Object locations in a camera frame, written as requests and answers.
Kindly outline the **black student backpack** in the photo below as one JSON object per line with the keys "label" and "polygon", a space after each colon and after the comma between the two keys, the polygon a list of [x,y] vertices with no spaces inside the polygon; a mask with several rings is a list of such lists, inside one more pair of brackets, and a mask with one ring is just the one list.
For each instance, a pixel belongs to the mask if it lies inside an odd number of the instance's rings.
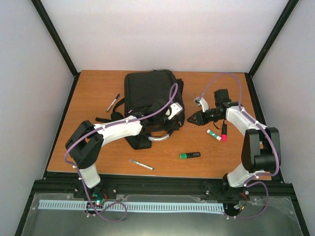
{"label": "black student backpack", "polygon": [[[176,79],[170,70],[153,70],[149,72],[129,73],[125,77],[125,96],[113,108],[111,118],[95,118],[96,121],[107,123],[121,120],[130,115],[142,117],[159,110],[172,96],[170,91],[173,84],[178,90],[173,102],[178,102],[184,108],[182,93],[184,82]],[[174,131],[178,131],[185,122],[185,111],[169,120],[167,128],[154,128],[154,118],[150,119],[150,127],[135,137],[126,137],[127,142],[134,150],[151,148],[152,142],[167,139]]]}

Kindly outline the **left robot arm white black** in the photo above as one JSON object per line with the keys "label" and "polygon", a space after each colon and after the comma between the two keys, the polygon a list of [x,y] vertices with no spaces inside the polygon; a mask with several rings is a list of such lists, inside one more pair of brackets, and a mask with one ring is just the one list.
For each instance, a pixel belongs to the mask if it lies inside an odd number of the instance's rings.
{"label": "left robot arm white black", "polygon": [[150,127],[150,119],[158,115],[173,118],[172,99],[159,110],[143,117],[128,116],[117,121],[92,124],[86,120],[75,130],[65,144],[64,161],[76,169],[79,180],[85,184],[85,192],[92,198],[102,194],[100,176],[96,168],[100,150],[106,144],[126,138],[135,137]]}

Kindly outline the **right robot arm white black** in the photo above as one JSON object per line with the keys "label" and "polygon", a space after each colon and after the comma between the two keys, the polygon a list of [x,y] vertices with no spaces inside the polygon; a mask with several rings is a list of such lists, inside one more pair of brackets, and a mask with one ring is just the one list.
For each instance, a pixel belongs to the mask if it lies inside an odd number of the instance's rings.
{"label": "right robot arm white black", "polygon": [[260,176],[276,176],[281,165],[278,129],[254,119],[240,102],[231,101],[226,89],[215,91],[214,97],[214,108],[210,108],[202,96],[195,98],[195,103],[202,109],[190,116],[188,122],[203,126],[219,120],[228,121],[244,137],[241,163],[224,175],[221,192],[226,194],[233,188],[245,187]]}

